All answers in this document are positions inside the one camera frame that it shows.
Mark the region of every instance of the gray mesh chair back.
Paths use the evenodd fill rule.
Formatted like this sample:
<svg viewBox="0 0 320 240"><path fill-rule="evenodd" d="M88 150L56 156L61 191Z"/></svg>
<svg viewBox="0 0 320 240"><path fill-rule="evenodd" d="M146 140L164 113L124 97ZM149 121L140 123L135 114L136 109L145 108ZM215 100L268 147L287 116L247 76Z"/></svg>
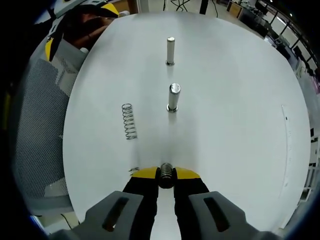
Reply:
<svg viewBox="0 0 320 240"><path fill-rule="evenodd" d="M33 215L72 211L63 167L70 93L86 55L62 40L46 61L45 38L31 56L9 119L12 171Z"/></svg>

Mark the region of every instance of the cable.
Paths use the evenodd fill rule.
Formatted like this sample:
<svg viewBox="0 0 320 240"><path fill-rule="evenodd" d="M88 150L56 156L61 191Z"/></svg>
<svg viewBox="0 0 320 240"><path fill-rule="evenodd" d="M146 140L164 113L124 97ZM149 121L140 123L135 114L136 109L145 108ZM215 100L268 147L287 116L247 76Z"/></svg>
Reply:
<svg viewBox="0 0 320 240"><path fill-rule="evenodd" d="M183 9L183 8L181 7L181 5L180 5L180 0L170 0L170 2L177 7L176 10L175 10L176 12L178 11L178 9L181 9L181 12L184 11L184 9Z"/></svg>
<svg viewBox="0 0 320 240"><path fill-rule="evenodd" d="M213 5L214 5L214 8L215 8L216 17L218 17L217 6L216 6L216 4L215 4L214 0L211 0L211 1L212 1Z"/></svg>
<svg viewBox="0 0 320 240"><path fill-rule="evenodd" d="M70 226L70 224L69 224L69 222L68 222L68 220L67 220L67 218L61 213L61 216L64 218L64 220L66 221L66 224L68 224L68 226L69 226L69 228L70 229L72 229L71 228L71 226Z"/></svg>
<svg viewBox="0 0 320 240"><path fill-rule="evenodd" d="M186 4L187 2L190 2L190 0L187 0L187 1L183 0L183 2L182 2L182 5L183 5L183 7L184 7L184 9L185 9L186 12L188 12L188 10L187 10L187 8L186 8L186 6L185 6L185 4Z"/></svg>

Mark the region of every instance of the desk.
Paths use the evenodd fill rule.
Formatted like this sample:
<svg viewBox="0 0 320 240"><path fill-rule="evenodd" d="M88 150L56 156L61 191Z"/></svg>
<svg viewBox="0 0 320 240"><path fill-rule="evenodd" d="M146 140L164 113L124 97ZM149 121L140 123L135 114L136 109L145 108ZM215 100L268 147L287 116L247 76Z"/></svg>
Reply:
<svg viewBox="0 0 320 240"><path fill-rule="evenodd" d="M170 36L174 66L165 64ZM166 111L173 82L181 85L176 115ZM138 139L125 138L125 103ZM308 112L286 59L241 27L190 12L116 19L84 61L64 123L65 179L80 221L123 190L130 168L169 162L199 173L254 227L272 230L295 210L309 157ZM151 239L179 239L173 189L160 189L157 205Z"/></svg>
<svg viewBox="0 0 320 240"><path fill-rule="evenodd" d="M238 18L243 8L244 7L241 6L240 4L235 3L233 1L229 1L228 6L226 7L226 10L235 18Z"/></svg>
<svg viewBox="0 0 320 240"><path fill-rule="evenodd" d="M299 60L297 56L293 53L291 48L289 48L286 44L281 44L279 47L277 47L276 42L272 37L272 34L270 36L266 36L264 40L270 43L275 49L277 49L279 53L284 55L294 72L297 70Z"/></svg>

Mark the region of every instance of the floor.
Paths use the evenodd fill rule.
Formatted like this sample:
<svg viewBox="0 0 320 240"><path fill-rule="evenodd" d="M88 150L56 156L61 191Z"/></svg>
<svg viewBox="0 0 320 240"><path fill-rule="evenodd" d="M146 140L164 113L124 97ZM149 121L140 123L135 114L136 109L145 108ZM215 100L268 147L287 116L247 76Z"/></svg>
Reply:
<svg viewBox="0 0 320 240"><path fill-rule="evenodd" d="M180 1L180 3L182 3L183 1L186 2L187 0L176 0L174 3L177 4L178 1ZM189 2L185 3L184 6L186 7L188 12L199 13L201 1L202 0L190 0ZM169 11L169 12L176 11L177 7L173 3L171 3L170 0L166 0L166 2L167 3L166 3L165 11ZM162 12L163 11L164 0L148 0L148 3L149 3L149 11L150 12ZM217 13L215 10L215 6L216 6L216 10L218 12L219 19L223 19L225 21L228 21L230 23L238 25L239 27L242 27L242 28L248 30L249 32L257 35L258 37L262 38L258 33L256 33L252 29L250 29L247 25L245 25L244 23L239 21L234 16L230 15L229 12L227 12L226 6L219 5L217 3L214 5L212 0L209 0L205 15L216 18Z"/></svg>

